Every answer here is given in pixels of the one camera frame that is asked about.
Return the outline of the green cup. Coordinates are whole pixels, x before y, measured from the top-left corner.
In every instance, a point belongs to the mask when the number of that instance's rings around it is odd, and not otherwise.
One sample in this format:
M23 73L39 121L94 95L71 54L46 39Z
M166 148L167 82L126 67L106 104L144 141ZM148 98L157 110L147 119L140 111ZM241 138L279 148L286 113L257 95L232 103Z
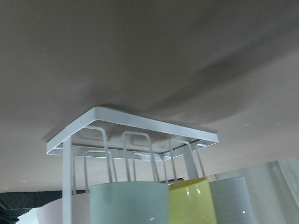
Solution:
M169 189L159 182L114 182L90 187L92 224L167 224Z

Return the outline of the yellow cup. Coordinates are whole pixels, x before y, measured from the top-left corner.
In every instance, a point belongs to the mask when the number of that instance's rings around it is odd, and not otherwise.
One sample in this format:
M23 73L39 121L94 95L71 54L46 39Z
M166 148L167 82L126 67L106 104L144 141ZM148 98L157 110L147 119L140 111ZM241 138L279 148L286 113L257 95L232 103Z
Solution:
M170 224L216 224L216 214L207 178L169 185Z

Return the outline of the grey cup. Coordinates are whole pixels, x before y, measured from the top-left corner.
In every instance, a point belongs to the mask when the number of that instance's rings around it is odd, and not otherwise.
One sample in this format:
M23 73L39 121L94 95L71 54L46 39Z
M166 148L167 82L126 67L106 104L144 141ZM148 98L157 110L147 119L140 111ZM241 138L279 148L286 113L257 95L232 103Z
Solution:
M245 177L210 182L219 224L255 224Z

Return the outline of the pink cup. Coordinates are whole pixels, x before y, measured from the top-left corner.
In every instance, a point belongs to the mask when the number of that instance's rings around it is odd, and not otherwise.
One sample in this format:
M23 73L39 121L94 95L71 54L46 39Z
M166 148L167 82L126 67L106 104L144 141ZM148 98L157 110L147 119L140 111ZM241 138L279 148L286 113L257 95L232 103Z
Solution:
M61 224L62 199L50 202L37 211L38 222L40 224ZM89 195L77 194L72 196L72 215L74 224L90 224Z

